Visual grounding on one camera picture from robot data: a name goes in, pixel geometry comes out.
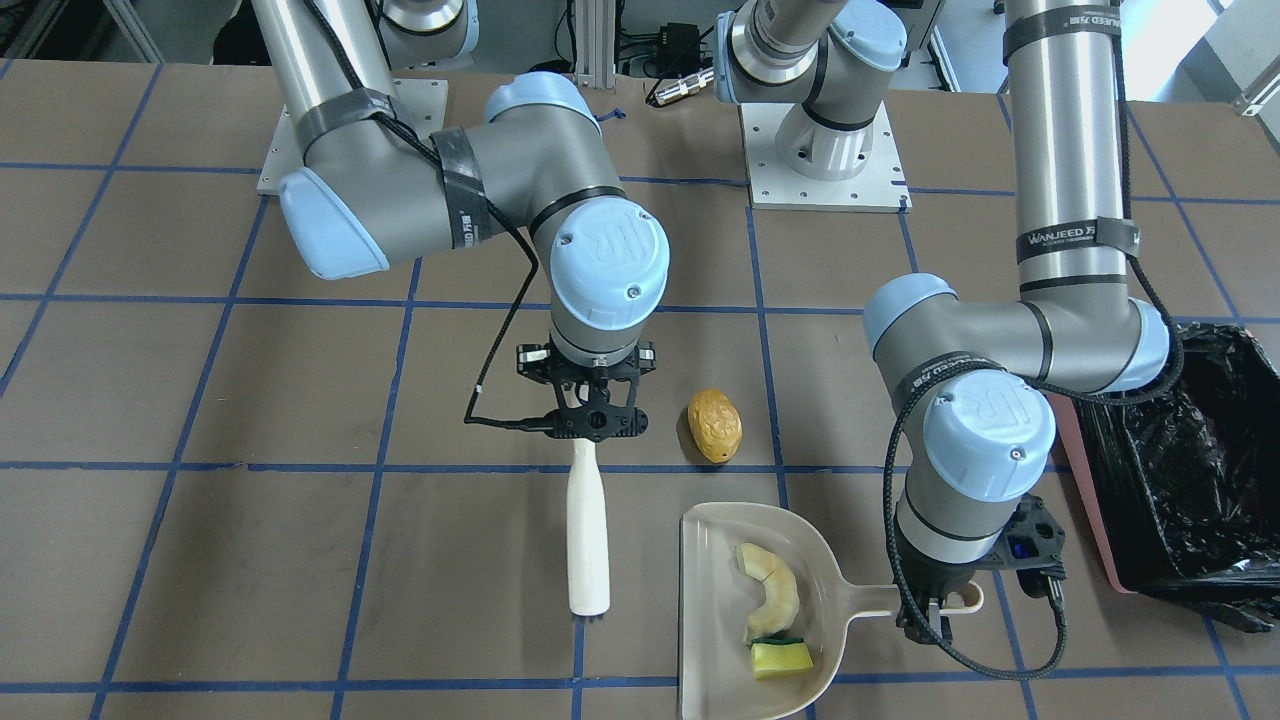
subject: sponge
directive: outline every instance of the sponge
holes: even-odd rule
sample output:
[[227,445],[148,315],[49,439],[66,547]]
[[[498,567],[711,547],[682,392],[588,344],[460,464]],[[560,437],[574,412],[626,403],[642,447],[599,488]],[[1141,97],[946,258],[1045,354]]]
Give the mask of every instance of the sponge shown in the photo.
[[751,674],[756,680],[799,675],[813,667],[809,646],[795,638],[792,642],[755,642],[751,644]]

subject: black trash bag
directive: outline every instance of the black trash bag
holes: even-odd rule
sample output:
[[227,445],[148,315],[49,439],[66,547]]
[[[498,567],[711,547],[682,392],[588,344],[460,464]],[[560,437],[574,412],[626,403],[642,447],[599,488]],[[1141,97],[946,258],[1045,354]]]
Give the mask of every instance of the black trash bag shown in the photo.
[[1233,628],[1280,619],[1280,378],[1242,328],[1179,328],[1187,366],[1126,407],[1075,402],[1120,583]]

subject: dustpan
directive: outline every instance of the dustpan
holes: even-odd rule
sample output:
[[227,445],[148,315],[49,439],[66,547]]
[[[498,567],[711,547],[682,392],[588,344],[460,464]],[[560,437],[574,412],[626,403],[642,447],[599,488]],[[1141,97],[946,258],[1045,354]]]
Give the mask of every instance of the dustpan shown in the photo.
[[[845,580],[818,529],[788,510],[704,502],[685,512],[680,536],[680,716],[685,720],[772,720],[800,711],[835,679],[849,623],[897,614],[897,585]],[[737,569],[733,548],[744,542],[776,553],[795,573],[800,612],[787,635],[805,639],[813,670],[769,680],[751,676],[742,624],[764,601],[764,591]],[[982,588],[969,583],[960,603],[942,612],[975,612],[982,602]]]

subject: brush handle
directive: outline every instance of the brush handle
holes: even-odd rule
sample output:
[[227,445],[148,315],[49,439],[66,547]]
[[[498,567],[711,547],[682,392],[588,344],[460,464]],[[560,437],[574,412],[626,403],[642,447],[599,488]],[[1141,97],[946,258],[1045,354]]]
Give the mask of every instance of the brush handle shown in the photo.
[[609,609],[609,533],[604,515],[604,483],[595,461],[595,443],[573,439],[573,464],[566,491],[568,528],[568,607],[593,618]]

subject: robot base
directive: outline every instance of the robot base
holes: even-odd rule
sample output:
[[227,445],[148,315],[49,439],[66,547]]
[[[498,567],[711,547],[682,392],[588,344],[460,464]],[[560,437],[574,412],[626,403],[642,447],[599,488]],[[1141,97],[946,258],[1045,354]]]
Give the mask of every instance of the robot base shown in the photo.
[[847,181],[819,181],[792,170],[774,147],[782,118],[791,105],[744,102],[742,145],[751,181],[751,205],[767,210],[854,210],[897,213],[911,209],[897,142],[881,105],[872,122],[872,152],[867,165]]
[[[419,137],[444,129],[444,105],[449,97],[449,83],[443,79],[404,78],[396,81],[401,101],[413,111],[412,124]],[[271,146],[262,160],[262,174],[257,178],[259,195],[279,195],[280,178],[302,167],[302,151],[289,122],[288,109],[280,111],[275,123]]]

